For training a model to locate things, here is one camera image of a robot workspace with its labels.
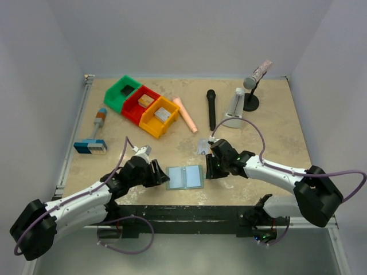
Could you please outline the white credit card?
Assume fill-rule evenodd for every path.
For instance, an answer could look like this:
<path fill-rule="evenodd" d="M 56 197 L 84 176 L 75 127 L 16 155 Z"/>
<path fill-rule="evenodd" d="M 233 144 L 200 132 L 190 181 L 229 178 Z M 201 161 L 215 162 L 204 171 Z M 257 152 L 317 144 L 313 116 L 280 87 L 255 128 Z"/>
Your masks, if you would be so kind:
<path fill-rule="evenodd" d="M 210 153 L 210 144 L 208 139 L 200 138 L 198 140 L 197 154 L 207 155 Z"/>

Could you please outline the sage green card holder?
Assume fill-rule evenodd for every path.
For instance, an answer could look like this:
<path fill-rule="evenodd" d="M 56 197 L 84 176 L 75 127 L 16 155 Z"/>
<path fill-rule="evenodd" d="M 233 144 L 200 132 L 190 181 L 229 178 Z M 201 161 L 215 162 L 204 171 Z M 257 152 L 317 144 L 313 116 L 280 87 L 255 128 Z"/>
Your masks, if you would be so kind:
<path fill-rule="evenodd" d="M 204 187 L 204 174 L 202 165 L 167 167 L 166 173 L 169 181 L 167 190 L 187 190 Z"/>

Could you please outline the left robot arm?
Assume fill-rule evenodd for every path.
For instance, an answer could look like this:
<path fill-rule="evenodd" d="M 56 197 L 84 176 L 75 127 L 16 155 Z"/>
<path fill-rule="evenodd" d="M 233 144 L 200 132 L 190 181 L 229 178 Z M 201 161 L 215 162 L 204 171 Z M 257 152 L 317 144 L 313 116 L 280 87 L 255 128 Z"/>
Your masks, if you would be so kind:
<path fill-rule="evenodd" d="M 111 225 L 119 218 L 112 205 L 130 188 L 159 186 L 169 181 L 157 160 L 133 156 L 99 181 L 74 195 L 50 202 L 29 202 L 10 228 L 14 255 L 32 261 L 45 254 L 64 234 L 95 223 Z"/>

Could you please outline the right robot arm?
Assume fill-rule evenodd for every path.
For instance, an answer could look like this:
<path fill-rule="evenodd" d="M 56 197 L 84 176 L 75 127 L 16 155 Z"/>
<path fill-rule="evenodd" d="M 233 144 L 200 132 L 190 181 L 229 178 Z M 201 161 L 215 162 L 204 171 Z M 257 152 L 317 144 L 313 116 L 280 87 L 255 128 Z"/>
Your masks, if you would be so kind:
<path fill-rule="evenodd" d="M 325 174 L 311 166 L 308 170 L 260 161 L 253 152 L 237 152 L 225 139 L 209 141 L 211 153 L 206 155 L 206 178 L 229 175 L 261 180 L 288 191 L 294 198 L 268 198 L 256 209 L 256 220 L 267 225 L 286 215 L 303 217 L 311 224 L 325 227 L 343 202 L 343 195 Z"/>

